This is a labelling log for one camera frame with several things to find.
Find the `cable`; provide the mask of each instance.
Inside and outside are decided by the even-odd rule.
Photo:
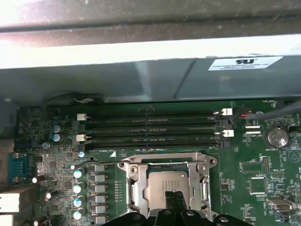
[[[274,119],[277,117],[281,117],[283,115],[294,114],[299,112],[301,112],[301,100],[298,100],[290,105],[287,105],[285,107],[264,114],[247,114],[246,116],[242,115],[242,118],[246,120]]]
[[[88,160],[88,161],[82,162],[81,164],[71,166],[71,169],[83,167],[87,164],[114,165],[114,164],[121,164],[121,163],[129,163],[129,161],[95,161],[95,160]]]
[[[74,101],[81,103],[81,104],[87,104],[89,102],[98,102],[100,104],[104,104],[103,101],[103,94],[101,93],[79,93],[79,92],[74,92],[74,91],[62,91],[62,92],[67,92],[64,94],[60,94],[54,97],[50,97],[44,100],[43,104],[41,105],[41,111],[43,116],[46,118],[47,117],[47,111],[46,108],[59,101],[63,100],[68,100],[68,99],[73,99]]]

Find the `white label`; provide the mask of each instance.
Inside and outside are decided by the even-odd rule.
[[[263,69],[281,58],[283,56],[218,59],[213,62],[209,71]]]

